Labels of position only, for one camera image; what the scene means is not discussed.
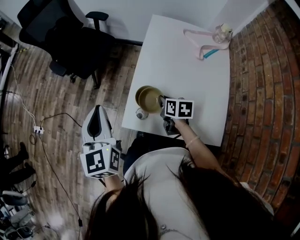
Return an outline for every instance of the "person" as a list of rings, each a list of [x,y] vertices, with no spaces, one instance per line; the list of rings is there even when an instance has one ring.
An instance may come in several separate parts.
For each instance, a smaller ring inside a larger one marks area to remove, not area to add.
[[[124,162],[125,185],[117,175],[105,178],[84,239],[289,238],[270,205],[228,176],[185,121],[174,121],[186,148],[174,139],[136,138]]]
[[[24,143],[20,143],[20,151],[16,156],[6,159],[0,159],[0,190],[10,190],[14,184],[20,183],[36,171],[28,164],[25,163],[25,168],[12,172],[18,165],[22,164],[24,160],[28,159],[29,155]]]

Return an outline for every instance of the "electrical outlet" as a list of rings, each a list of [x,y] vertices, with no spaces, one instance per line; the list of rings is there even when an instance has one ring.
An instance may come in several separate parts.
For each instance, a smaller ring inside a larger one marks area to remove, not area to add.
[[[33,127],[33,132],[36,133],[36,134],[43,134],[44,133],[44,128],[39,127],[39,126],[34,126]]]

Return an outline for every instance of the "bracelet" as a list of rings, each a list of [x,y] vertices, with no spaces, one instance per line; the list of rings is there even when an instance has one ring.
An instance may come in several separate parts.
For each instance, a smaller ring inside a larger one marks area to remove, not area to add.
[[[193,141],[195,141],[196,139],[199,139],[199,136],[196,136],[195,138],[193,138],[188,144],[186,144],[186,148],[189,147],[189,145],[191,145],[193,143]]]

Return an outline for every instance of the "wooden floor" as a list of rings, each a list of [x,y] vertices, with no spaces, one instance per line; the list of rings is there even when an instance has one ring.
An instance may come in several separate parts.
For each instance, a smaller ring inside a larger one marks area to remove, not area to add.
[[[122,128],[121,123],[140,49],[139,46],[115,45],[98,90],[93,89],[91,77],[77,78],[72,84],[67,76],[53,74],[48,67],[50,55],[39,48],[18,53],[13,64],[16,80],[24,104],[36,117],[36,125],[40,126],[43,118],[62,112],[69,113],[82,125],[89,111],[100,104],[108,113],[113,137],[122,140],[123,152],[126,152],[136,132]],[[27,162],[35,166],[38,176],[36,186],[27,191],[36,221],[50,225],[60,235],[58,238],[54,231],[44,228],[36,239],[76,239],[78,216],[47,163],[41,141],[30,144],[33,120],[23,109],[13,71],[7,90],[14,93],[7,94],[5,99],[3,131],[8,134],[3,136],[4,141],[10,146],[10,155],[18,153],[19,142],[26,144],[30,155]],[[82,238],[90,208],[104,188],[98,180],[84,176],[79,157],[81,128],[66,115],[45,120],[43,127],[42,140],[48,158],[83,220]],[[34,179],[27,179],[19,188],[27,189]]]

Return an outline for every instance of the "chair seat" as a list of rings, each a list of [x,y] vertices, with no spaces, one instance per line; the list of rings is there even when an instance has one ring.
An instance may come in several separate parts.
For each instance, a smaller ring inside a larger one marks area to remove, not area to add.
[[[114,37],[91,28],[81,28],[62,41],[57,62],[82,79],[97,70],[110,53]]]

